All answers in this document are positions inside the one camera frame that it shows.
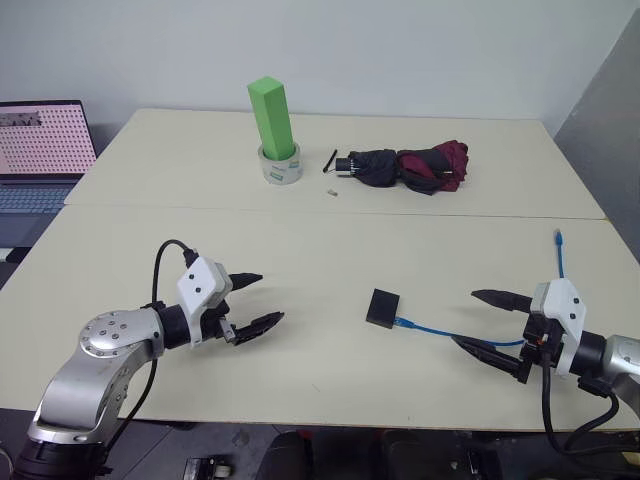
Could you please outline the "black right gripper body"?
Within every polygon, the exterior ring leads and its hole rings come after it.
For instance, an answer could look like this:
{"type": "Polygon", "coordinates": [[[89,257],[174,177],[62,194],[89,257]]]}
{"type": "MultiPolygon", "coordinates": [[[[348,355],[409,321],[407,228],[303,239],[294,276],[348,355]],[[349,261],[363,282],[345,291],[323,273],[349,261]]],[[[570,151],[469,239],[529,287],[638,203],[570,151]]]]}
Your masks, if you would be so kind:
{"type": "Polygon", "coordinates": [[[523,338],[524,344],[520,350],[521,366],[517,380],[526,384],[533,365],[542,366],[543,356],[549,357],[549,365],[557,366],[563,350],[563,336],[565,331],[558,320],[548,319],[542,314],[528,316],[523,338]]]}

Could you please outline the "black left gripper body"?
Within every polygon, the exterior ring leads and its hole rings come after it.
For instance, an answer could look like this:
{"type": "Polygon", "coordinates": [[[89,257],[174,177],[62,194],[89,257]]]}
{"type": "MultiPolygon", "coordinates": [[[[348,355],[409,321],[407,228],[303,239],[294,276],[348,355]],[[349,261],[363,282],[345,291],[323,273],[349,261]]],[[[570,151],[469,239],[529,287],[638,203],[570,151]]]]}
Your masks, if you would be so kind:
{"type": "Polygon", "coordinates": [[[224,339],[226,343],[237,345],[236,328],[227,320],[230,307],[222,300],[216,307],[207,308],[200,317],[202,341],[224,339]]]}

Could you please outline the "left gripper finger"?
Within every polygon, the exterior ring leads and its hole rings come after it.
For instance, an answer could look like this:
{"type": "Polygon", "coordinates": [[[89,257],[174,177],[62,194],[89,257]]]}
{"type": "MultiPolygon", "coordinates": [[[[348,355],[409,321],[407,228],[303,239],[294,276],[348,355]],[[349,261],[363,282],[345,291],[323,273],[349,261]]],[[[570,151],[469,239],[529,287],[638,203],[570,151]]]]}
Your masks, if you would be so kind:
{"type": "Polygon", "coordinates": [[[263,276],[261,274],[243,272],[230,274],[229,279],[231,281],[231,290],[237,291],[261,281],[263,276]]]}
{"type": "Polygon", "coordinates": [[[245,327],[235,329],[233,345],[239,346],[262,336],[264,333],[276,326],[283,317],[283,312],[272,312],[253,320],[245,327]]]}

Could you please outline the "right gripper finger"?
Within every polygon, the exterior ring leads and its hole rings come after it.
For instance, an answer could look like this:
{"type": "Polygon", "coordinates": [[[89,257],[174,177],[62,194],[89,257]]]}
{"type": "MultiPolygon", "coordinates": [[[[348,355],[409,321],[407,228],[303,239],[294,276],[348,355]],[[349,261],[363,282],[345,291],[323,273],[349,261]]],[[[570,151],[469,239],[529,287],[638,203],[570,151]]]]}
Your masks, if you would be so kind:
{"type": "Polygon", "coordinates": [[[498,351],[490,343],[472,337],[453,335],[451,339],[464,351],[477,360],[519,379],[521,361],[513,356],[498,351]]]}
{"type": "Polygon", "coordinates": [[[474,290],[471,295],[496,308],[530,313],[532,298],[528,296],[494,289],[474,290]]]}

